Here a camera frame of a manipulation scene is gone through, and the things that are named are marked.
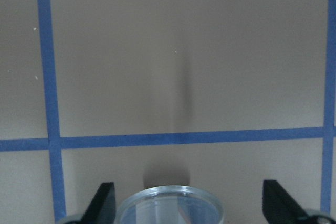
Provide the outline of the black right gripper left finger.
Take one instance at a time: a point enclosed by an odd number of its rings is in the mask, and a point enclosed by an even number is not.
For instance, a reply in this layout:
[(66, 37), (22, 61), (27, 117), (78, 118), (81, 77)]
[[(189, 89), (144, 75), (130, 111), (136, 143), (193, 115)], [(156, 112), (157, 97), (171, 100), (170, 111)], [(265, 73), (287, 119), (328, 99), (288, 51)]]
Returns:
[(105, 182), (98, 188), (79, 223), (114, 223), (116, 211), (117, 207), (114, 182)]

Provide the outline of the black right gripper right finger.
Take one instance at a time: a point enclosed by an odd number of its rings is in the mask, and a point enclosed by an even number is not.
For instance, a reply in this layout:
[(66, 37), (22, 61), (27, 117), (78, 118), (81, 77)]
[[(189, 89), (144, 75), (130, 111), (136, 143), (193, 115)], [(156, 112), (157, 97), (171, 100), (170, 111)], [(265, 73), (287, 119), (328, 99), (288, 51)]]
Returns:
[(268, 223), (315, 223), (315, 217), (309, 216), (276, 180), (264, 180), (262, 190), (262, 210)]

